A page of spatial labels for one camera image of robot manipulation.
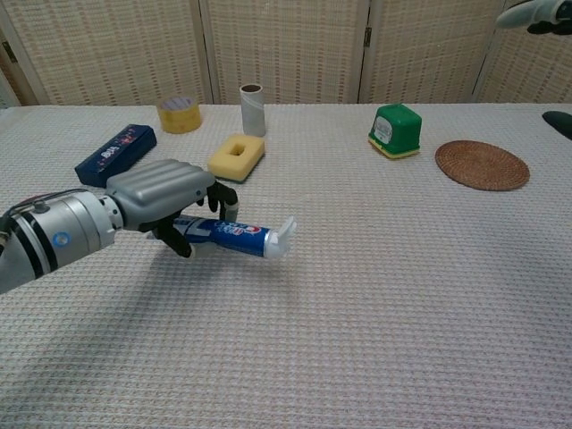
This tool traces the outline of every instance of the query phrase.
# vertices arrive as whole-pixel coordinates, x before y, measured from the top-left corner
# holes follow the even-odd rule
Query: sponge
[[[263,139],[234,134],[208,160],[208,171],[223,179],[244,181],[264,154]]]

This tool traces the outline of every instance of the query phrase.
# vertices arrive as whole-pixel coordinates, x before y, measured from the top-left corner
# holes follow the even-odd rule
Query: woven coaster
[[[500,147],[481,141],[456,140],[435,153],[439,168],[451,179],[481,190],[512,190],[530,179],[528,166]]]

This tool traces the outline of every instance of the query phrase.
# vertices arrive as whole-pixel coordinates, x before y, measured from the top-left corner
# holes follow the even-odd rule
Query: green container
[[[377,109],[369,142],[389,158],[419,152],[421,116],[404,105],[384,105]]]

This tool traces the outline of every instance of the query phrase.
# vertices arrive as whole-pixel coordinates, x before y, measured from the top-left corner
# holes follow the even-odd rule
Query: blue toothpaste tube
[[[174,220],[173,226],[191,246],[200,247],[201,244],[210,242],[256,257],[277,258],[290,250],[290,236],[297,225],[294,218],[290,217],[277,231],[245,223],[182,215]]]

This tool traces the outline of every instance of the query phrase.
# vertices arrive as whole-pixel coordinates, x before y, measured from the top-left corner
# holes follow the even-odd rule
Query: yellow tape roll
[[[175,96],[157,105],[161,128],[172,134],[182,134],[200,127],[201,118],[198,103],[191,97]]]

